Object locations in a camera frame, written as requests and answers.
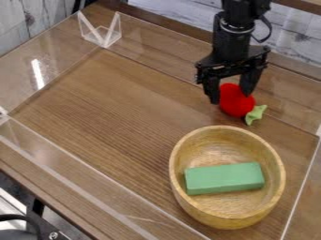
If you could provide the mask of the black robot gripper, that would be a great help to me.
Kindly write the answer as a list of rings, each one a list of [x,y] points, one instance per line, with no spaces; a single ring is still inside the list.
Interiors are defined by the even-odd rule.
[[[237,17],[237,22],[220,12],[213,22],[210,54],[197,62],[196,82],[204,84],[212,104],[220,103],[220,81],[240,75],[240,87],[248,97],[268,65],[268,46],[252,46],[255,18]]]

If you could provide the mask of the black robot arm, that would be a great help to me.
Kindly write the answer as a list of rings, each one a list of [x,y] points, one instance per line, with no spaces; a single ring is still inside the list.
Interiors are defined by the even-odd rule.
[[[221,101],[221,80],[240,75],[241,93],[248,97],[268,67],[269,46],[252,45],[272,36],[272,23],[265,13],[272,0],[221,0],[223,10],[215,15],[210,54],[196,63],[196,82],[204,85],[212,104]]]

